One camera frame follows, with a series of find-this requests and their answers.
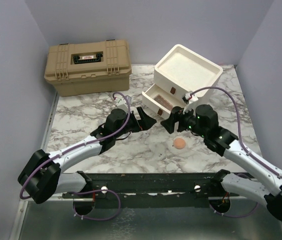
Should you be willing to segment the cream drawer organizer cabinet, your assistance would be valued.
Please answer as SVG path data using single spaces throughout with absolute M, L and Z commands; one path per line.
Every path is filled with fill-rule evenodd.
M 187 47 L 173 46 L 154 67 L 154 84 L 182 101 L 187 92 L 217 85 L 223 68 Z

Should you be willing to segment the orange makeup sponge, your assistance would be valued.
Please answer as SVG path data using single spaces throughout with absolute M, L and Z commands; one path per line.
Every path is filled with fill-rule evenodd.
M 173 147 L 175 147 L 176 149 L 184 149 L 186 146 L 186 142 L 183 138 L 175 138 L 174 141 L 173 141 Z

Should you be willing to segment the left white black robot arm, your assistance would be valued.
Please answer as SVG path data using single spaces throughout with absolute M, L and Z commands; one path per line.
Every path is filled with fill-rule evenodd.
M 17 178 L 21 185 L 19 197 L 22 200 L 31 198 L 41 204 L 54 194 L 88 196 L 92 189 L 90 177 L 81 171 L 65 171 L 111 149 L 122 135 L 147 131 L 156 123 L 141 107 L 137 111 L 140 119 L 132 111 L 115 108 L 104 124 L 80 142 L 50 153 L 42 149 L 34 152 Z

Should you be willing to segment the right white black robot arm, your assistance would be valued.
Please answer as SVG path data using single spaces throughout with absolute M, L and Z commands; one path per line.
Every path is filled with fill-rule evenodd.
M 251 181 L 234 173 L 225 173 L 210 183 L 213 194 L 221 196 L 228 192 L 246 197 L 265 206 L 272 216 L 282 221 L 282 169 L 257 155 L 234 133 L 221 127 L 218 114 L 210 105 L 199 105 L 188 113 L 176 106 L 161 125 L 170 134 L 190 131 L 202 137 L 209 150 L 236 163 L 256 179 Z

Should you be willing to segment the brown eyeshadow palette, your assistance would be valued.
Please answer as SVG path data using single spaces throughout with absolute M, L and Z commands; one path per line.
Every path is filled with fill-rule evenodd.
M 165 98 L 163 98 L 160 94 L 154 97 L 154 101 L 168 109 L 169 111 L 173 108 L 173 105 L 170 104 Z

